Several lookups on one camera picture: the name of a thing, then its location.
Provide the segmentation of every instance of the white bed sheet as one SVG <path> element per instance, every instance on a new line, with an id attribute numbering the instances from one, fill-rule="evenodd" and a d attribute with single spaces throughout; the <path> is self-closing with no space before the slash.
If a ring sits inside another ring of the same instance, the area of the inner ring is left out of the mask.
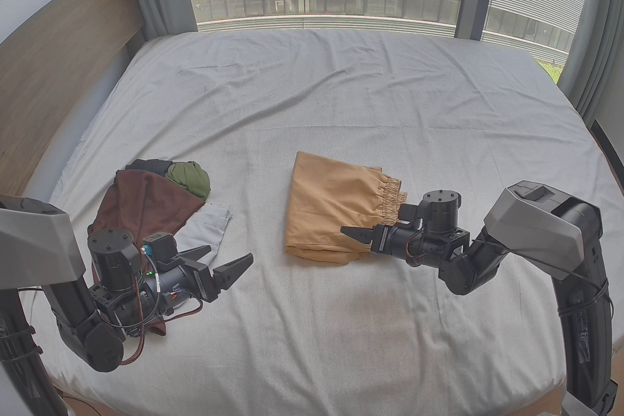
<path id="1" fill-rule="evenodd" d="M 522 179 L 595 203 L 613 337 L 624 337 L 624 199 L 528 52 L 351 30 L 187 33 L 142 48 L 51 202 L 70 214 L 88 261 L 86 227 L 117 169 L 136 157 L 195 160 L 210 175 L 211 201 L 234 214 L 214 265 L 248 251 L 255 262 L 112 373 L 91 371 L 66 348 L 38 297 L 35 339 L 51 376 L 120 412 L 167 416 L 498 415 L 564 380 L 550 279 L 519 257 L 460 297 L 437 271 L 399 259 L 335 266 L 285 254 L 299 150 L 381 165 L 403 180 L 408 202 L 455 189 L 459 224 L 472 234 L 503 187 Z M 127 356 L 135 347 L 125 343 Z"/>

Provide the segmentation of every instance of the wooden bed frame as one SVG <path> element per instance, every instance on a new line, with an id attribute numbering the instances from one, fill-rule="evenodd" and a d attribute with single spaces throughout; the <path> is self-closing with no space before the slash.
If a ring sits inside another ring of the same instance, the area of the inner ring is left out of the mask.
<path id="1" fill-rule="evenodd" d="M 137 0 L 52 0 L 0 44 L 0 193 L 24 193 L 63 119 L 123 46 L 136 52 L 143 25 Z M 624 381 L 624 349 L 613 377 Z M 560 414 L 560 404 L 559 387 L 509 416 Z M 611 414 L 622 406 L 619 395 Z"/>

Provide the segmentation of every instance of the green garment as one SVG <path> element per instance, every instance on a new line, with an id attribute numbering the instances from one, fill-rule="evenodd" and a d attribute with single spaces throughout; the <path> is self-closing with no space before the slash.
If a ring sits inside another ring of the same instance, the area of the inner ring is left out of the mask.
<path id="1" fill-rule="evenodd" d="M 166 177 L 204 201 L 210 193 L 210 178 L 196 162 L 175 162 L 168 168 Z"/>

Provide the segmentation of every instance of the tan shorts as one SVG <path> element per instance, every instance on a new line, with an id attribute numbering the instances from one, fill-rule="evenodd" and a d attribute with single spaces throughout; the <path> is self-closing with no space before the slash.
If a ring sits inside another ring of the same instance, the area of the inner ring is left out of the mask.
<path id="1" fill-rule="evenodd" d="M 401 181 L 380 168 L 297 153 L 286 213 L 286 252 L 319 262 L 346 264 L 370 246 L 340 232 L 341 226 L 394 225 L 407 200 Z"/>

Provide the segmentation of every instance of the grass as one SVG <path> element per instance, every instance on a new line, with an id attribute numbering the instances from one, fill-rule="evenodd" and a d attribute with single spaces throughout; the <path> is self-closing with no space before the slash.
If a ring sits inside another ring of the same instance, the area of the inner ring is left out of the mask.
<path id="1" fill-rule="evenodd" d="M 563 71 L 564 67 L 559 66 L 559 64 L 553 64 L 552 62 L 540 61 L 539 59 L 535 59 L 540 63 L 542 68 L 546 70 L 546 72 L 552 78 L 552 81 L 557 83 L 559 81 L 559 76 L 561 76 L 561 71 Z"/>

